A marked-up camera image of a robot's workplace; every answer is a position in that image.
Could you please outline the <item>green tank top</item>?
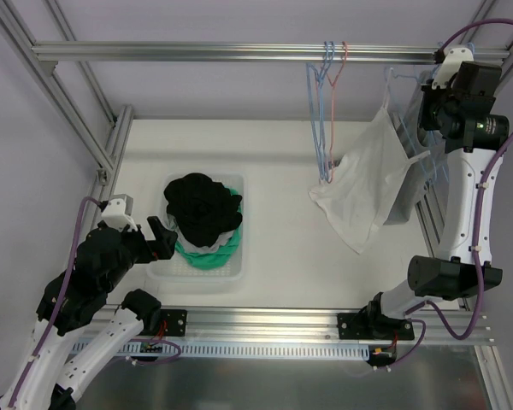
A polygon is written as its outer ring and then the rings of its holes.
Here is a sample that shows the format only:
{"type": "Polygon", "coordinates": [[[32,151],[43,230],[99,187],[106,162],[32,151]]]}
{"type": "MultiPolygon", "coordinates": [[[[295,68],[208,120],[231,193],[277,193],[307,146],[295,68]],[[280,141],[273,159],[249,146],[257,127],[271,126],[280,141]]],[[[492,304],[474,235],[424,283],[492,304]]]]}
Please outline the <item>green tank top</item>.
{"type": "Polygon", "coordinates": [[[180,231],[173,215],[168,215],[168,226],[178,234],[175,251],[181,255],[189,266],[209,271],[224,267],[237,251],[241,241],[241,225],[233,231],[223,232],[210,247],[196,247],[180,231]]]}

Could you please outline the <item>black tank top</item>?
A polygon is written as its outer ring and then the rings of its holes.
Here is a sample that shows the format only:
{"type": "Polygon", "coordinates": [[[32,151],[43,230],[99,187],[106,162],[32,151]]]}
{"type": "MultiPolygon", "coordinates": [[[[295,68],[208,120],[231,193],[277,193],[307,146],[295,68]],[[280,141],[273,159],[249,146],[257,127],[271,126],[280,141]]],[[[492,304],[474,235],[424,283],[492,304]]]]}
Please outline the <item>black tank top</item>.
{"type": "Polygon", "coordinates": [[[173,215],[185,238],[196,247],[212,246],[220,234],[243,221],[242,196],[203,173],[189,173],[168,183],[163,192],[166,212],[173,215]]]}

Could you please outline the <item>blue wire hanger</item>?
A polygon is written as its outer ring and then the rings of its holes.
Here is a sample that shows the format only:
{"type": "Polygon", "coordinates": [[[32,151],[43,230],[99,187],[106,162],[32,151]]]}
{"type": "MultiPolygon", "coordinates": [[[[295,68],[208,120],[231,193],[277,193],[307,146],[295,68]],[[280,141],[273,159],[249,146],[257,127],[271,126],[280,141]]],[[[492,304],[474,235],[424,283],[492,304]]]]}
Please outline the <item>blue wire hanger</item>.
{"type": "Polygon", "coordinates": [[[319,67],[316,67],[312,63],[305,64],[311,135],[315,149],[319,180],[321,182],[327,182],[329,179],[324,128],[323,86],[335,55],[334,42],[325,42],[324,50],[319,67]]]}
{"type": "Polygon", "coordinates": [[[318,159],[321,168],[321,182],[330,183],[333,177],[332,155],[329,153],[330,137],[327,130],[328,122],[328,102],[326,97],[329,92],[331,81],[330,69],[332,68],[335,56],[337,55],[337,45],[334,41],[325,43],[325,52],[319,67],[313,67],[315,80],[315,121],[317,136],[318,159]]]}

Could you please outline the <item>white tank top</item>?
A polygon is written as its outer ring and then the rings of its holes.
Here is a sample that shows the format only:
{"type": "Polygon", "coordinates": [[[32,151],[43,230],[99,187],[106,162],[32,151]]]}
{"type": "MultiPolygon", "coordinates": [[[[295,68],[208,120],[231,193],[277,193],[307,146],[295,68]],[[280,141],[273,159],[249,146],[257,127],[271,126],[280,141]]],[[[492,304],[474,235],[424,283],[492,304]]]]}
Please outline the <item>white tank top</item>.
{"type": "Polygon", "coordinates": [[[430,156],[425,150],[408,157],[388,113],[386,90],[373,120],[356,138],[333,172],[333,181],[317,185],[309,196],[339,237],[361,254],[387,221],[413,165],[430,156]]]}

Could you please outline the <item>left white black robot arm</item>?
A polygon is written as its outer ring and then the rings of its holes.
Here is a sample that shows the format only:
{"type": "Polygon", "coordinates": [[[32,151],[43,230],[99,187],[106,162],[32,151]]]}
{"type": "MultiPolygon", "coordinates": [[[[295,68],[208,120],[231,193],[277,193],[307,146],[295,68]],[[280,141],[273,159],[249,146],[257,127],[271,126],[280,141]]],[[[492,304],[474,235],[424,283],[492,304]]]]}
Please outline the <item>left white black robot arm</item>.
{"type": "Polygon", "coordinates": [[[177,233],[156,216],[147,221],[152,240],[138,226],[117,229],[100,222],[78,245],[67,270],[48,283],[21,369],[0,396],[0,409],[74,409],[120,347],[140,333],[163,331],[162,304],[141,289],[132,290],[109,324],[81,353],[68,357],[108,294],[133,266],[174,255],[177,233]]]}

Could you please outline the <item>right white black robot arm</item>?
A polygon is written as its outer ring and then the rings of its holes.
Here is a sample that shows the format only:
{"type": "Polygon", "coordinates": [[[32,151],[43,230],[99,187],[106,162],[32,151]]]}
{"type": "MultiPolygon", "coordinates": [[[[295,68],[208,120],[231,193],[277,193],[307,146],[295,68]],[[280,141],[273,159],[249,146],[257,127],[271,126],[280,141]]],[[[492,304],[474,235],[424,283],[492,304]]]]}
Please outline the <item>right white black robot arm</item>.
{"type": "Polygon", "coordinates": [[[419,126],[440,132],[450,174],[439,250],[434,257],[413,257],[405,281],[361,310],[349,324],[357,334],[386,339],[407,327],[421,308],[438,312],[441,301],[474,297],[467,329],[457,333],[446,327],[464,340],[475,328],[485,291],[501,283],[503,272],[492,266],[488,238],[495,178],[510,132],[509,120],[492,114],[501,74],[498,66],[463,61],[445,86],[422,87],[419,126]]]}

